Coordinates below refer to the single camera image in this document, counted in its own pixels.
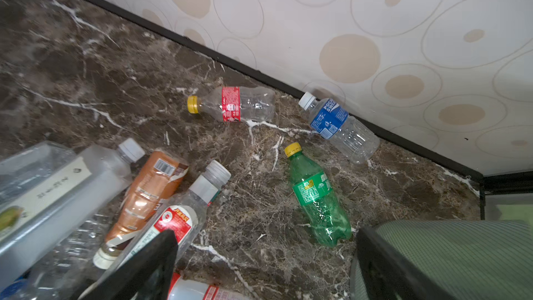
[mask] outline green label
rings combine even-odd
[[[323,171],[293,186],[300,205],[307,205],[324,197],[331,191],[330,179]]]

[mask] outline wall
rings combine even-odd
[[[108,0],[484,175],[533,169],[533,0]]]

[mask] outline marble floor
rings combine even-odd
[[[276,92],[271,125],[189,114],[187,96],[250,77],[83,0],[0,2],[0,157],[48,139],[77,152],[134,137],[190,162],[186,190],[213,159],[232,173],[177,268],[261,299],[347,299],[354,238],[317,245],[287,183],[283,149],[299,142],[359,228],[395,219],[479,218],[477,184],[382,141],[362,166],[309,128]],[[137,172],[145,159],[135,165]]]

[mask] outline brown labeled bottle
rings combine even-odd
[[[97,267],[110,267],[159,206],[174,194],[188,169],[180,157],[171,157],[160,149],[152,153],[126,192],[117,223],[93,257]]]

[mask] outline yellow bottle cap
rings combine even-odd
[[[187,99],[187,109],[191,114],[198,113],[198,96],[189,96],[189,98]]]
[[[290,144],[289,146],[287,146],[285,148],[285,154],[287,155],[287,157],[290,157],[292,156],[293,154],[299,152],[302,150],[302,147],[300,146],[299,143],[292,143]]]

